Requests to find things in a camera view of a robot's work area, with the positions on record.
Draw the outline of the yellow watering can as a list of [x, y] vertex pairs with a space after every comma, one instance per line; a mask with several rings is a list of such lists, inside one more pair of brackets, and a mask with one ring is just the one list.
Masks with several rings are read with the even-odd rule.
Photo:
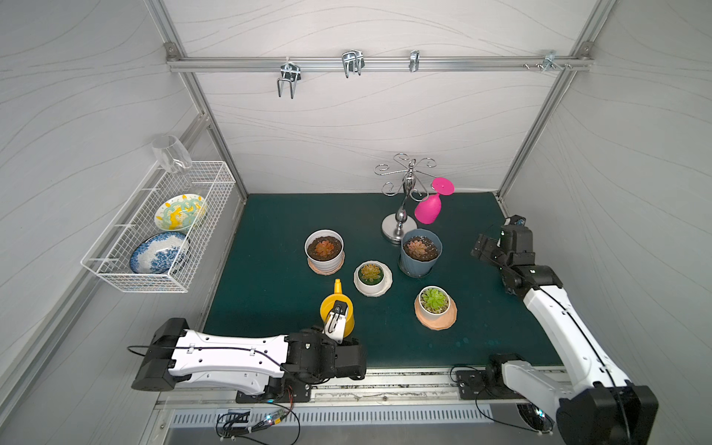
[[333, 293], [320, 306], [320, 316], [324, 322], [324, 333], [330, 339], [343, 341], [354, 330], [354, 306], [343, 293], [340, 279], [335, 280]]

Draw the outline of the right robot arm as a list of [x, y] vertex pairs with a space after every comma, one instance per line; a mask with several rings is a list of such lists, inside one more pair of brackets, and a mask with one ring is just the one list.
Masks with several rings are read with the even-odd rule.
[[552, 417], [567, 444], [645, 444], [659, 403], [636, 385], [580, 319], [563, 282], [536, 261], [523, 217], [505, 221], [498, 238], [478, 236], [472, 254], [498, 268], [505, 291], [520, 298], [543, 328], [569, 383], [549, 378], [517, 354], [493, 354], [483, 375], [492, 394], [515, 393]]

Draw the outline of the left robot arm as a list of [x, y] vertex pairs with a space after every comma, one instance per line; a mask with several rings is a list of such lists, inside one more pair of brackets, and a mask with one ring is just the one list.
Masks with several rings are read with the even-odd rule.
[[246, 396], [281, 394], [290, 382], [320, 385], [362, 380], [365, 347], [337, 342], [316, 329], [275, 337], [219, 337], [171, 318], [154, 333], [131, 388], [161, 392], [178, 385], [230, 388]]

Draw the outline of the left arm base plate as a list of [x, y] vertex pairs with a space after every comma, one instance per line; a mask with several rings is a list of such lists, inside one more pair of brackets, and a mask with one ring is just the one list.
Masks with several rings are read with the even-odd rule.
[[293, 378], [268, 378], [268, 383], [263, 393], [247, 395], [241, 391], [235, 395], [238, 404], [275, 402], [292, 404], [293, 402], [309, 402], [312, 396], [312, 387]]

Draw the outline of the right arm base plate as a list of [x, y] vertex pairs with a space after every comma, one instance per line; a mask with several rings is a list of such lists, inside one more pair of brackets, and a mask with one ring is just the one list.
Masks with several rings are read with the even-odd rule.
[[456, 368], [454, 380], [461, 400], [502, 398], [502, 390], [496, 386], [494, 374], [488, 370], [479, 370], [473, 367]]

